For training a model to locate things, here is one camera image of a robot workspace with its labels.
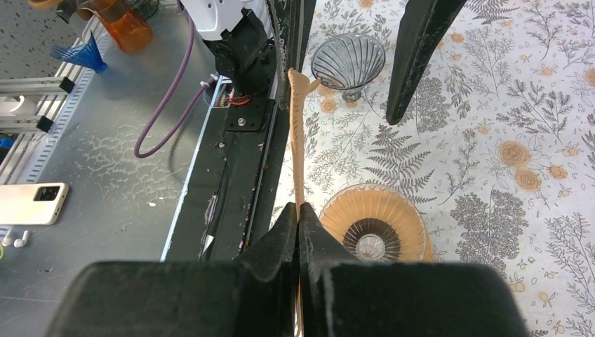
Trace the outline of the brown paper coffee filter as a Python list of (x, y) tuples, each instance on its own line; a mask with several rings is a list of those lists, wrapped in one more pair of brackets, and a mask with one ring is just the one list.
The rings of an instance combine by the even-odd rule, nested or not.
[(297, 314), (297, 325), (302, 336), (314, 336), (316, 329), (312, 327), (312, 297), (309, 280), (309, 267), (307, 264), (307, 244), (304, 239), (303, 219), (301, 206), (305, 203), (304, 189), (304, 107), (305, 98), (319, 85), (318, 81), (311, 82), (307, 76), (290, 68), (288, 70), (290, 84), (290, 136), (293, 163), (293, 184), (295, 205), (297, 209), (297, 242), (300, 260), (300, 309)]

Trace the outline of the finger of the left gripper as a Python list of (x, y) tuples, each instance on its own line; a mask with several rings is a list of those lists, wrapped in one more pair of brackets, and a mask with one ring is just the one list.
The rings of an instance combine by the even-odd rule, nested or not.
[(430, 58), (466, 0), (414, 0), (406, 4), (396, 39), (386, 120), (398, 124)]
[(267, 6), (276, 56), (274, 98), (280, 109), (287, 110), (290, 100), (287, 73), (290, 68), (302, 70), (316, 0), (273, 0)]

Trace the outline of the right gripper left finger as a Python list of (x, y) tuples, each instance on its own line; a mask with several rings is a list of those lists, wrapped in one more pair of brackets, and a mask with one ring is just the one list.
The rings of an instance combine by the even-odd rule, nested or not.
[(70, 285), (48, 336), (292, 336), (297, 210), (220, 262), (103, 261)]

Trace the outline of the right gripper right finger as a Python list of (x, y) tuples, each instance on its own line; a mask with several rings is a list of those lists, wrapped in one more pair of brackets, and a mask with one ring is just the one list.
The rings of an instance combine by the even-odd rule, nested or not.
[(298, 230), (304, 336), (528, 335), (491, 267), (359, 261), (308, 203)]

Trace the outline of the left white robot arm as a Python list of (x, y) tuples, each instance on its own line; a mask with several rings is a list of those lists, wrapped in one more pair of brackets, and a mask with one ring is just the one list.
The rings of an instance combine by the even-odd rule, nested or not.
[[(398, 124), (440, 40), (465, 1), (408, 1), (399, 24), (386, 120)], [(183, 1), (216, 69), (241, 93), (268, 87), (257, 59), (268, 43), (286, 59), (278, 70), (301, 67), (305, 59), (315, 1)]]

